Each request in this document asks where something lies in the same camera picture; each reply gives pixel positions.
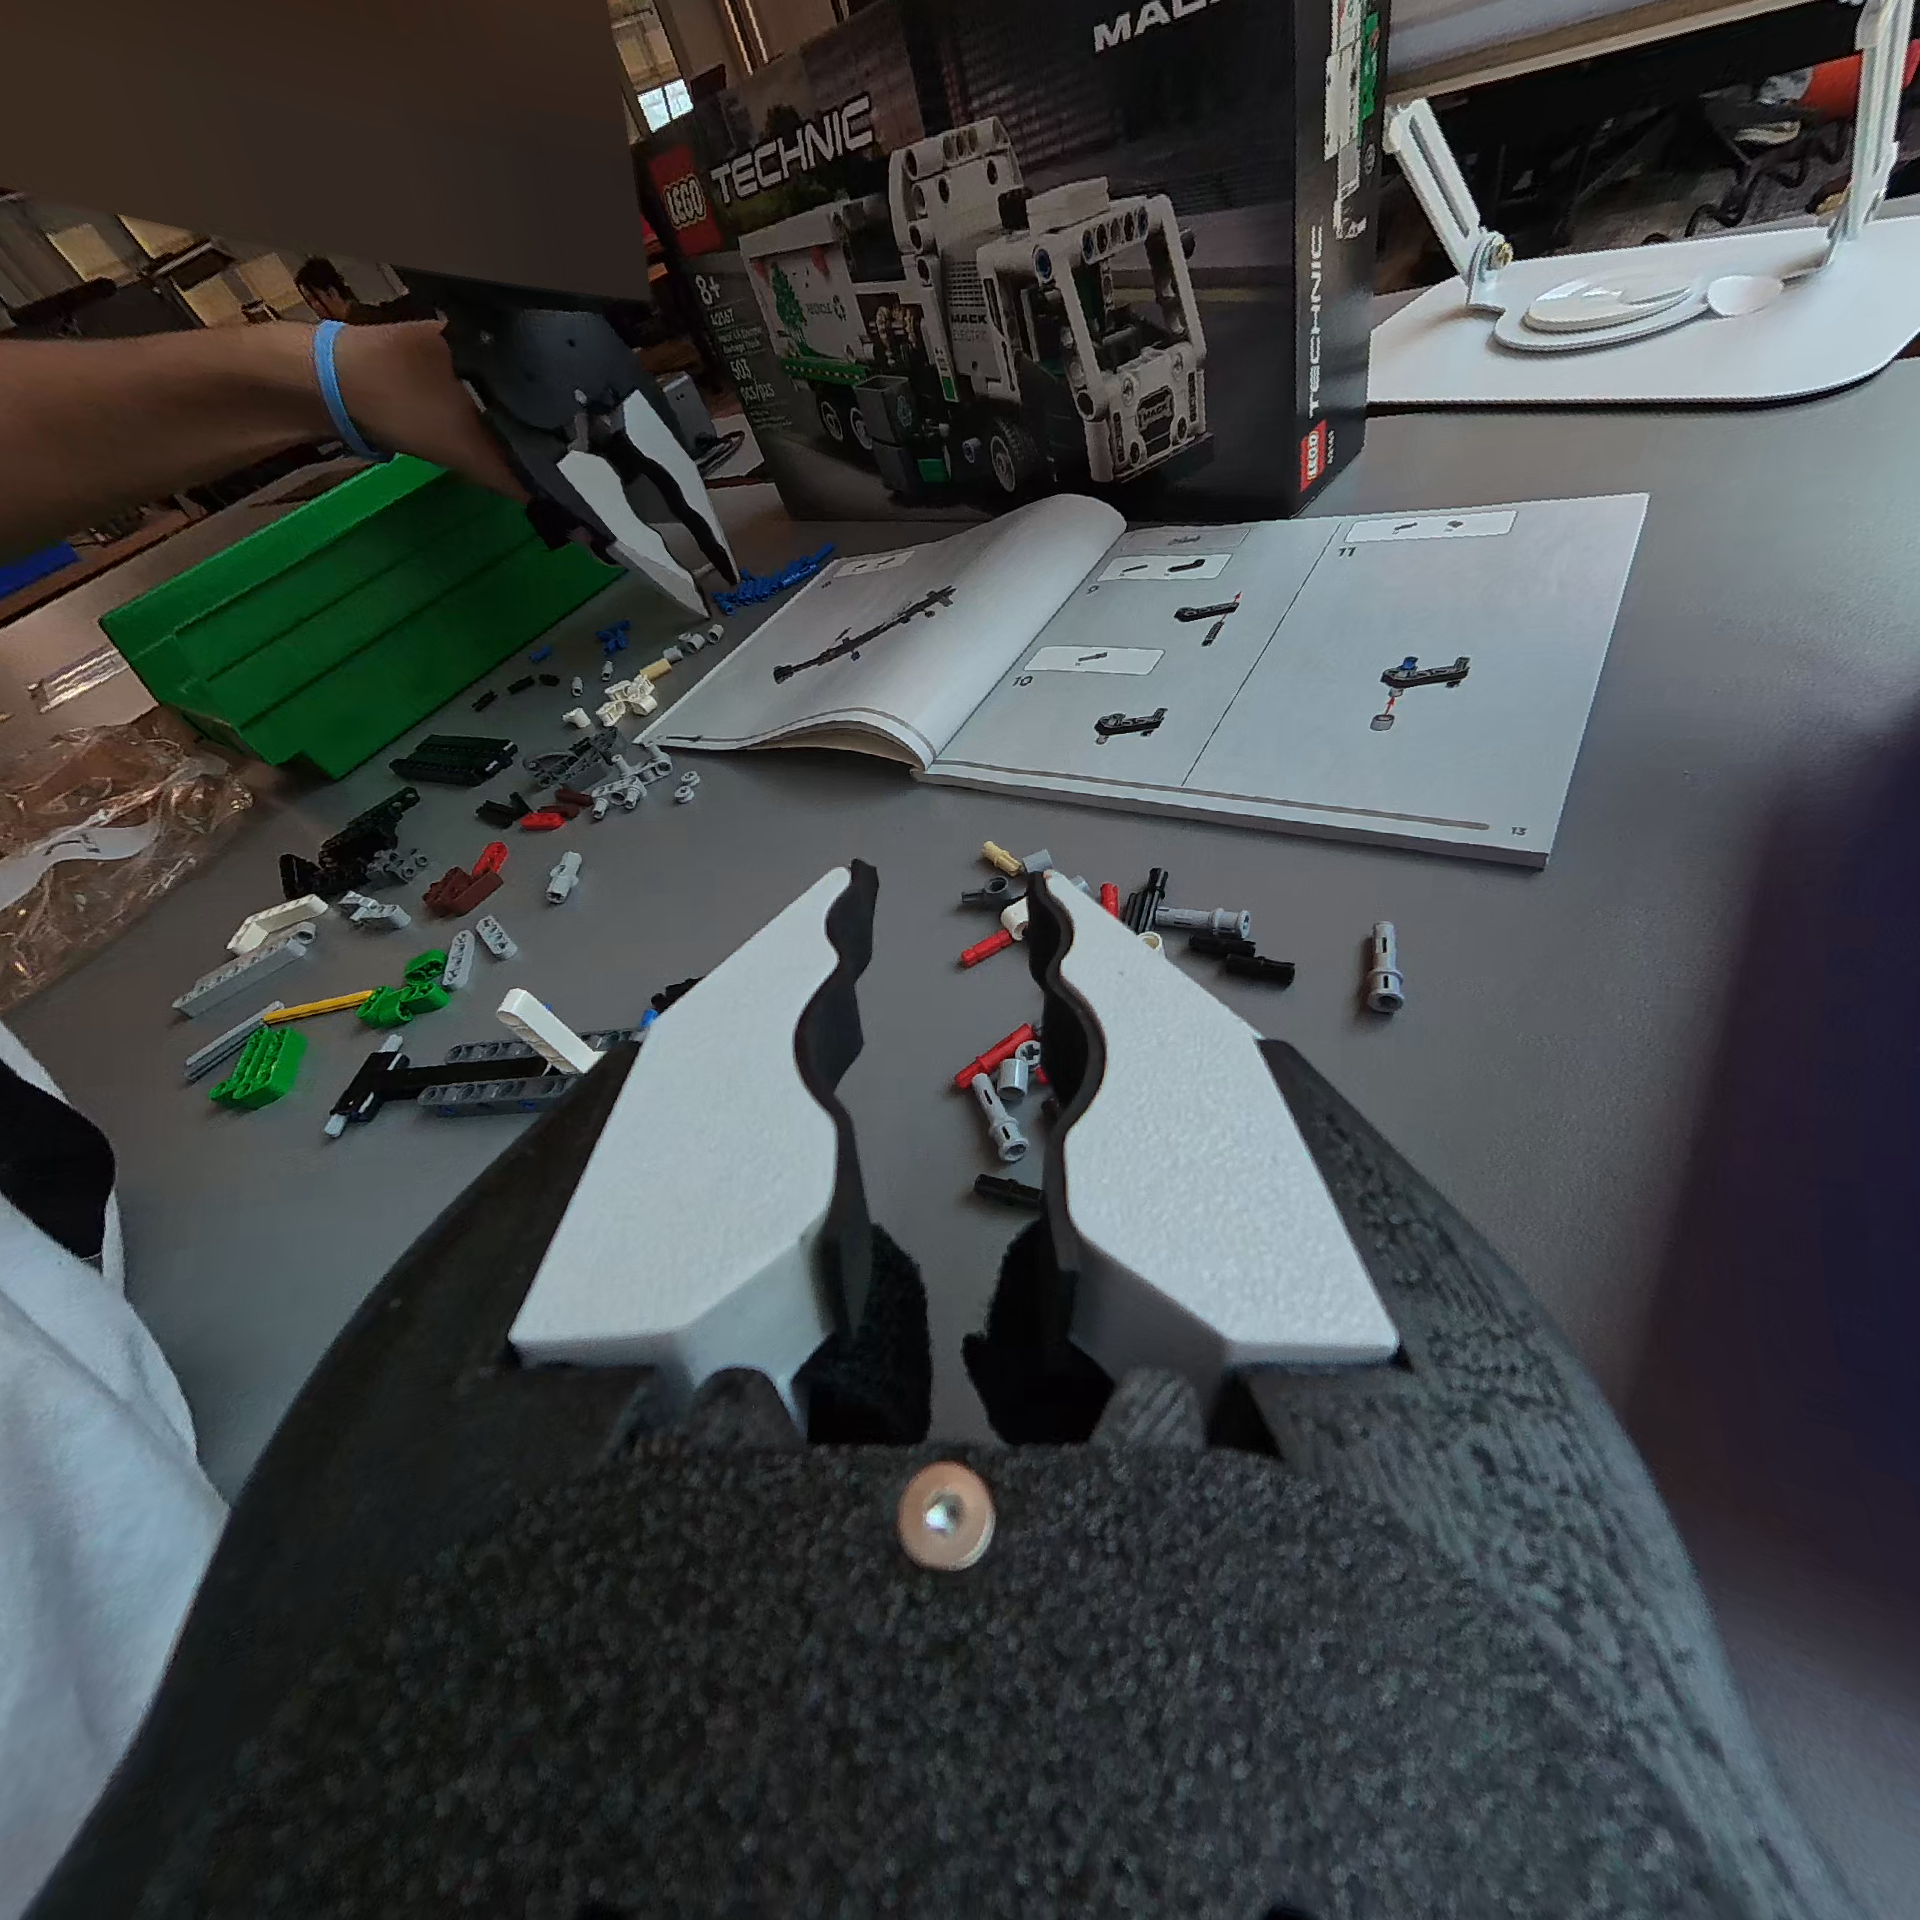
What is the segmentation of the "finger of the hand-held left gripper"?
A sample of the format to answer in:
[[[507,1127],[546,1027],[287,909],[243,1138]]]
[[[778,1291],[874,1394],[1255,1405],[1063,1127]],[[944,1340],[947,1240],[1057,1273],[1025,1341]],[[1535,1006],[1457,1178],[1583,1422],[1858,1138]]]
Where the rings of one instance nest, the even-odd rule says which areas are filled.
[[[656,444],[630,494],[605,452],[573,444],[557,473],[609,539],[613,564],[636,571],[690,616],[710,611],[714,509],[706,479],[683,444]]]
[[[709,586],[741,586],[741,566],[709,494],[696,457],[655,390],[636,390],[622,402],[622,494],[629,507],[666,546],[677,564]]]

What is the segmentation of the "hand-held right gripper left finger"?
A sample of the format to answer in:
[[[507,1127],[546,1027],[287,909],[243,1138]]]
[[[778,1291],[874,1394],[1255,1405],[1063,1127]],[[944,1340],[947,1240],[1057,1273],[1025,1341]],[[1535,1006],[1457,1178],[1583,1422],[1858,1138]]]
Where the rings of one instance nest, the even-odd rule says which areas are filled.
[[[744,1367],[816,1428],[901,1426],[901,1262],[838,1086],[879,871],[830,868],[601,1079],[613,1103],[509,1329],[532,1367]]]

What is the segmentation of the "row of blue lego pins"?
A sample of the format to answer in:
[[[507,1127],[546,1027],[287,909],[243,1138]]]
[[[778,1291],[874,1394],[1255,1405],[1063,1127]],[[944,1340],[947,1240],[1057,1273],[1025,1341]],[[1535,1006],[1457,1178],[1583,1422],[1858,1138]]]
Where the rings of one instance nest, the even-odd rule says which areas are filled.
[[[811,584],[836,555],[838,543],[829,539],[775,571],[744,569],[733,588],[723,588],[713,594],[713,605],[721,616],[734,616],[771,603]]]

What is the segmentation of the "person's left forearm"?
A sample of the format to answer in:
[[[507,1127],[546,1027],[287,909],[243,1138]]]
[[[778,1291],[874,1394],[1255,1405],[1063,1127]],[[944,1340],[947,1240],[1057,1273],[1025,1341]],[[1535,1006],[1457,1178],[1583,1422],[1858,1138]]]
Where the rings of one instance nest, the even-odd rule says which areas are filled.
[[[337,437],[298,324],[2,344],[2,549]]]

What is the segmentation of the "scatter of mixed lego parts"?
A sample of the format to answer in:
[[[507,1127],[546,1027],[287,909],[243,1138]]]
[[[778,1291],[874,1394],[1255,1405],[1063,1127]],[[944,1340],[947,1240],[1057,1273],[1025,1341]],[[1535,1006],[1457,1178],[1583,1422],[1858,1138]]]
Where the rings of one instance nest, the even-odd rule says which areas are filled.
[[[504,831],[558,831],[582,813],[602,817],[613,803],[624,807],[636,805],[653,783],[668,777],[670,763],[664,754],[629,742],[619,723],[632,715],[649,715],[656,710],[656,684],[681,659],[705,648],[717,646],[725,635],[725,626],[713,621],[705,627],[693,627],[668,646],[660,659],[642,667],[624,682],[609,682],[599,687],[602,704],[594,710],[573,710],[567,725],[573,738],[562,750],[519,758],[519,763],[495,779],[507,775],[525,775],[522,785],[507,788],[501,794],[483,795],[476,803],[476,817],[493,835],[488,842],[502,842]],[[423,802],[423,788],[457,789],[466,794],[480,789],[495,779],[478,785],[415,783]],[[397,788],[410,785],[397,777]],[[343,893],[330,902],[330,912],[312,923],[325,923],[330,913],[340,913],[348,925],[407,929],[415,916],[397,902],[373,896],[376,885],[410,885],[426,871],[428,860],[420,847],[403,837],[408,813],[398,823],[398,852],[383,875],[373,875],[360,890]]]

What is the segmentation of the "black grey lego beam assembly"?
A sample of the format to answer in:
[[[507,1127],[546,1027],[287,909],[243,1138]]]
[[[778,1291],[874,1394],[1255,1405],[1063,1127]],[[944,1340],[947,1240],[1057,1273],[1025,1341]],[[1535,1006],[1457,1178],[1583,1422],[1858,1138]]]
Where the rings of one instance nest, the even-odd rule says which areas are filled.
[[[412,1102],[437,1117],[540,1114],[558,1105],[581,1073],[557,1067],[517,1039],[463,1042],[445,1059],[418,1066],[389,1034],[354,1070],[325,1120],[339,1139],[348,1126],[370,1122],[393,1102]]]

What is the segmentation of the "green lego connector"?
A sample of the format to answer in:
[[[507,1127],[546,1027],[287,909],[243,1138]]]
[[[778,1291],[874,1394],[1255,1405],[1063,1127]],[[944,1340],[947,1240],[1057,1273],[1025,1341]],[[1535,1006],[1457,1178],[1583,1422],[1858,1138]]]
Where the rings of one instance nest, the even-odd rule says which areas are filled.
[[[446,985],[448,951],[428,948],[407,961],[397,983],[374,988],[357,1008],[357,1018],[373,1029],[398,1029],[415,1020],[446,1008],[453,989]]]

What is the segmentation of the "lego set cardboard box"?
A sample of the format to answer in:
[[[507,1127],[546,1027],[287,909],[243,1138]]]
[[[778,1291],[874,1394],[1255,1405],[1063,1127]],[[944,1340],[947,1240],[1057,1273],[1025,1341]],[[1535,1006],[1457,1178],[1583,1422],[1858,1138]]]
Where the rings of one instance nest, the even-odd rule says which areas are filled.
[[[854,4],[649,132],[789,514],[1301,514],[1365,444],[1390,12]]]

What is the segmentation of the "long grey lego beam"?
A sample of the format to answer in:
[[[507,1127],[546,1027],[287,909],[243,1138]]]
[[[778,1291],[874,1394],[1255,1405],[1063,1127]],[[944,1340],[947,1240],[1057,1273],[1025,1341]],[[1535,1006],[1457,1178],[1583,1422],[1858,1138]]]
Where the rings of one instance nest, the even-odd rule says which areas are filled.
[[[317,938],[317,923],[296,923],[276,932],[252,951],[234,955],[195,979],[173,999],[173,1012],[186,1020],[204,1020],[238,998],[263,992],[269,979],[305,959]]]

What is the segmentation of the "lego instruction booklet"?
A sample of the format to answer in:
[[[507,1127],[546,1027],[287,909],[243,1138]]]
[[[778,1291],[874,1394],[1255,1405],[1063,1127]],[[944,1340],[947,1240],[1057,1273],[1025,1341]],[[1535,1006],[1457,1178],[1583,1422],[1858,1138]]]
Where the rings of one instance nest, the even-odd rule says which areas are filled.
[[[1646,509],[1127,526],[1047,496],[835,558],[644,738],[1539,870]]]

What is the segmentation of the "blue wristband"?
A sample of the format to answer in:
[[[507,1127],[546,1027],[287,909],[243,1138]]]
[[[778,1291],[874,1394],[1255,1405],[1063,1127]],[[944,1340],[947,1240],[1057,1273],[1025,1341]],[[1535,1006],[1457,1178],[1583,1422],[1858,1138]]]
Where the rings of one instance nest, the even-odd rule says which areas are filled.
[[[318,390],[318,395],[325,406],[326,420],[333,428],[334,437],[344,446],[344,449],[373,466],[389,466],[397,460],[397,454],[384,446],[373,444],[365,433],[358,420],[348,406],[344,394],[340,363],[339,363],[339,346],[340,336],[348,329],[346,321],[326,318],[317,324],[310,332],[310,372]]]

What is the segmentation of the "clear plastic bags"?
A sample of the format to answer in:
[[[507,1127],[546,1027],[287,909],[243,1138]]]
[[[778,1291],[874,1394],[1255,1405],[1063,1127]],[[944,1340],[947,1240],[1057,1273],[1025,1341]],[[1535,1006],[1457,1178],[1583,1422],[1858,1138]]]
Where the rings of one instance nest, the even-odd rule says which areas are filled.
[[[209,866],[252,809],[200,740],[144,717],[58,732],[4,762],[2,1008],[109,948]]]

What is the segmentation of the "person's white shirt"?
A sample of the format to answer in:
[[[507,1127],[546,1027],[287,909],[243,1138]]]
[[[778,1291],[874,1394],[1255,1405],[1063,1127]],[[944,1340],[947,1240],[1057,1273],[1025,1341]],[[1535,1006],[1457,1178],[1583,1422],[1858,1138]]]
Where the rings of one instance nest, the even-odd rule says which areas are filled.
[[[2,1031],[2,1914],[81,1834],[228,1524],[126,1289],[105,1131]]]

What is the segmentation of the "white stand base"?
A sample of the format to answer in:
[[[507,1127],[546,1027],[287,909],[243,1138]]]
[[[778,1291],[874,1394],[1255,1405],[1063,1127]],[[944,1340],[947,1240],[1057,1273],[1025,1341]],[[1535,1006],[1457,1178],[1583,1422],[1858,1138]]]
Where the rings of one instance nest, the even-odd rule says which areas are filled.
[[[1485,224],[1474,190],[1427,98],[1387,109],[1384,147],[1399,159],[1457,270],[1464,308],[1491,319],[1494,340],[1508,349],[1574,353],[1656,338],[1701,318],[1743,319],[1856,251],[1879,216],[1901,150],[1913,9],[1910,1],[1870,1],[1861,7],[1855,33],[1861,79],[1853,174],[1826,239],[1791,268],[1694,277],[1682,277],[1673,268],[1607,270],[1563,279],[1528,299],[1508,299],[1501,291],[1501,277],[1515,264],[1515,247],[1502,232]]]

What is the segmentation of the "black lego bracket piece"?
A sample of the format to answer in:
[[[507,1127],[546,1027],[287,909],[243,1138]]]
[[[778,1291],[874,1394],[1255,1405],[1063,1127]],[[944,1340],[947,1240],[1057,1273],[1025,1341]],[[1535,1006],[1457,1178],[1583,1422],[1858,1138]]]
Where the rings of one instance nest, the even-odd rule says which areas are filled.
[[[340,899],[387,873],[401,849],[398,827],[418,803],[420,789],[405,783],[334,831],[314,858],[282,854],[279,878],[285,899]]]

